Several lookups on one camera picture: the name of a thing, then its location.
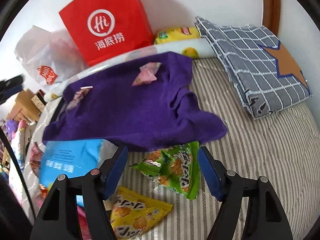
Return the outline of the yellow snack packet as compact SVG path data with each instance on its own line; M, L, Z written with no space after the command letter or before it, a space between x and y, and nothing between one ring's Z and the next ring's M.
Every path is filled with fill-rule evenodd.
M172 211L173 205L118 187L110 223L117 239L133 239L148 232Z

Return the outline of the green snack packet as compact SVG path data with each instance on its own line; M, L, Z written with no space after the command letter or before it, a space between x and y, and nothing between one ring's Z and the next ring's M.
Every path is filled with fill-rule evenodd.
M200 186L199 142L193 141L149 152L131 165L152 181L194 200Z

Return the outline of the blue tissue pack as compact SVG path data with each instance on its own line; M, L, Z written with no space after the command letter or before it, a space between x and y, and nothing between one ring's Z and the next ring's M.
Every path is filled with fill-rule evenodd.
M41 158L40 184L49 189L61 174L83 176L112 158L117 149L105 139L49 141Z

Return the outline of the wooden bed headboard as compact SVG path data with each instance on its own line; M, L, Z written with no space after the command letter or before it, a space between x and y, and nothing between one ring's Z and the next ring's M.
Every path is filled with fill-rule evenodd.
M15 99L15 104L7 115L6 120L15 120L17 122L21 120L25 120L27 122L38 122L41 112L31 100L34 95L35 94L29 89L19 92Z

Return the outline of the patterned small box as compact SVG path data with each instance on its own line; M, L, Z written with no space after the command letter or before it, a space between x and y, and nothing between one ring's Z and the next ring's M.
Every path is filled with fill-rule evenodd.
M35 95L31 98L32 103L35 105L35 107L43 113L46 102L44 100L45 93L43 90L38 90Z

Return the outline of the pink purple candy packet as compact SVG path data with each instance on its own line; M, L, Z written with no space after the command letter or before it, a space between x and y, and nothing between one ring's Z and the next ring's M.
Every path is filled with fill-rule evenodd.
M73 96L71 102L68 103L66 110L70 111L74 109L80 101L93 89L93 86L81 87Z

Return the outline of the grey checked folded cloth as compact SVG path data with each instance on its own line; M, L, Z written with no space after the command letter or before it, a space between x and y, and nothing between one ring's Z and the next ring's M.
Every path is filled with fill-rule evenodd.
M295 59L265 26L217 25L201 17L195 25L253 118L271 115L312 96Z

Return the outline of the purple towel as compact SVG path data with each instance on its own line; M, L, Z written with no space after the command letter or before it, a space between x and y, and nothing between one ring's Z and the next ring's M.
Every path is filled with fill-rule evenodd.
M140 67L160 62L157 80L132 86ZM192 60L167 52L124 62L71 83L66 103L85 86L93 89L72 110L65 110L44 130L42 141L106 139L144 152L192 141L218 140L227 127L215 114L199 108L189 90Z

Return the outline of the white Miniso plastic bag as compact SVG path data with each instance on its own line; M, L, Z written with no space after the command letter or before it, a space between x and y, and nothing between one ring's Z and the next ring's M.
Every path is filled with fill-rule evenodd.
M18 41L15 55L27 73L47 91L88 68L66 29L51 33L32 26Z

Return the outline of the red paper shopping bag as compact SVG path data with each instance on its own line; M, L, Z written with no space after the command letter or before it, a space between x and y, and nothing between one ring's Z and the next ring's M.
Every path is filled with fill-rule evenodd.
M140 0L74 0L59 15L89 66L153 44Z

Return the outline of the yellow lemon tea pack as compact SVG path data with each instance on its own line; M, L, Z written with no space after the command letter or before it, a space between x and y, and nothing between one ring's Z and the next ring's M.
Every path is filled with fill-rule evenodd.
M155 37L154 44L189 40L199 38L199 32L195 27L178 27L161 30Z

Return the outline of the brown wooden door frame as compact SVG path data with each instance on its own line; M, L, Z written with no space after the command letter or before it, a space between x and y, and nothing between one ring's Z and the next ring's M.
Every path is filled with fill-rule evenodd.
M263 26L278 35L281 0L263 0Z

